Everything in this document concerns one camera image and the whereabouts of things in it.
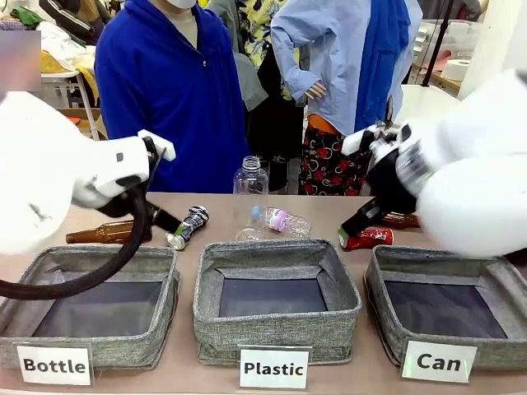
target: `face mask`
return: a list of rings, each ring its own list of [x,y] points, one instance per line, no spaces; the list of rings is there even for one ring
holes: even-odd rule
[[[196,0],[167,0],[173,6],[178,8],[189,9],[196,4]]]

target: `paper towel roll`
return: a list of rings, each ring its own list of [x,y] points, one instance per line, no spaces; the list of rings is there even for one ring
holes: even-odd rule
[[[469,60],[451,59],[446,63],[441,76],[448,80],[462,81],[467,74],[467,70],[469,70],[469,66]]]

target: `red can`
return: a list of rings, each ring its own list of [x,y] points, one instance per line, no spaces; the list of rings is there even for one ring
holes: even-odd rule
[[[394,232],[390,228],[370,228],[363,230],[355,237],[347,237],[343,232],[338,233],[340,245],[347,251],[355,249],[373,249],[376,245],[392,245]]]

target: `black and white can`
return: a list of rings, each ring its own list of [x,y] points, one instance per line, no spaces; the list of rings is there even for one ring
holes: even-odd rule
[[[176,251],[182,251],[194,232],[208,222],[208,212],[203,206],[192,206],[174,234],[166,234],[166,243]]]

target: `blue jacket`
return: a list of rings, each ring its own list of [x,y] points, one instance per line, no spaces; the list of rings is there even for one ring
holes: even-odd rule
[[[405,0],[405,4],[410,44],[400,53],[393,72],[385,74],[383,80],[391,81],[389,95],[394,97],[394,119],[402,104],[401,82],[412,64],[411,43],[422,19],[417,0]],[[310,100],[308,114],[320,115],[344,136],[356,131],[362,53],[371,7],[371,0],[288,0],[271,22],[274,53],[291,94],[298,99],[321,81],[328,94]],[[293,48],[306,44],[311,45],[310,70],[302,71],[295,62]]]
[[[231,42],[211,11],[192,12],[198,49],[148,0],[127,0],[97,45],[102,115],[110,138],[146,129],[174,143],[152,191],[232,193],[248,148]]]
[[[362,51],[355,132],[385,120],[395,64],[408,47],[410,16],[404,0],[371,0]]]

